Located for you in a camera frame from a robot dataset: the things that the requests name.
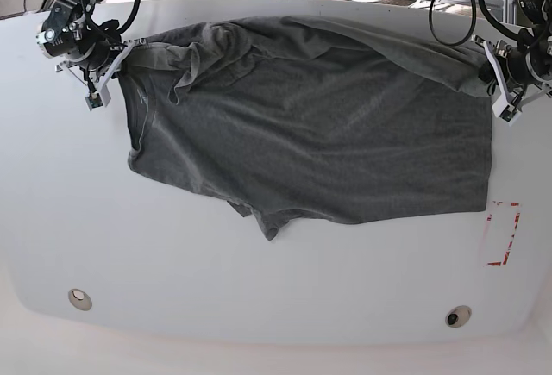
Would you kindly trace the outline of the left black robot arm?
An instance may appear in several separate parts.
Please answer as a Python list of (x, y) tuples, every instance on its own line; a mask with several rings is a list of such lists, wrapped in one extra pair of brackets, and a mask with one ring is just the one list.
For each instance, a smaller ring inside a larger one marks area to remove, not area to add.
[(483, 16), (507, 39), (492, 43), (475, 36), (473, 41), (484, 49), (487, 71), (494, 83), (493, 114), (513, 124), (522, 114), (523, 106), (542, 96), (551, 96), (551, 0), (517, 0), (518, 7), (530, 21), (529, 30), (513, 32), (498, 22), (478, 0)]

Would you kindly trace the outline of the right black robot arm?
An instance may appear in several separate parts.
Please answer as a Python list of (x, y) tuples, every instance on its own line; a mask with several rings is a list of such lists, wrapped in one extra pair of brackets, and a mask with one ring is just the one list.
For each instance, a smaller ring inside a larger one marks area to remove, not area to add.
[(116, 77), (123, 61), (143, 39), (124, 41), (123, 34), (135, 21), (141, 0), (134, 0), (128, 19), (121, 24), (108, 20), (94, 22), (92, 15), (104, 0), (55, 0), (49, 16), (39, 27), (36, 43), (49, 59), (62, 58), (57, 72), (75, 73), (87, 88), (85, 101), (89, 109), (105, 107), (111, 95), (107, 84)]

